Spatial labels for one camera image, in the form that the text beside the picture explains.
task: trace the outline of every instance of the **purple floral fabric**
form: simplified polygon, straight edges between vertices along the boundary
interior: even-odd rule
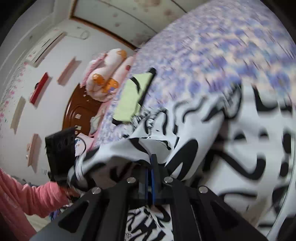
[[[293,93],[295,56],[289,33],[260,0],[214,0],[153,37],[137,53],[128,77],[157,70],[143,105],[147,109],[220,91],[231,83]],[[106,112],[94,146],[130,134],[129,125],[112,124],[120,94]]]

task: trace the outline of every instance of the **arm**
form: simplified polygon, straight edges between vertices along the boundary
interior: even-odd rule
[[[28,215],[46,217],[50,212],[68,204],[66,191],[54,182],[39,187],[24,186],[0,169],[0,182],[6,194]]]

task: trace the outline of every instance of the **silver bolt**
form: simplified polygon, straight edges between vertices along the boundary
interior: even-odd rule
[[[174,179],[172,177],[165,177],[163,180],[165,183],[171,183]]]
[[[207,193],[207,191],[208,191],[208,188],[207,187],[205,187],[205,186],[201,186],[201,187],[199,187],[199,192],[200,193]]]
[[[134,177],[129,177],[129,178],[126,179],[126,181],[128,183],[134,183],[136,181],[136,179]]]
[[[98,188],[98,187],[94,187],[94,188],[91,189],[91,192],[92,192],[93,194],[99,194],[99,193],[101,192],[101,189]]]

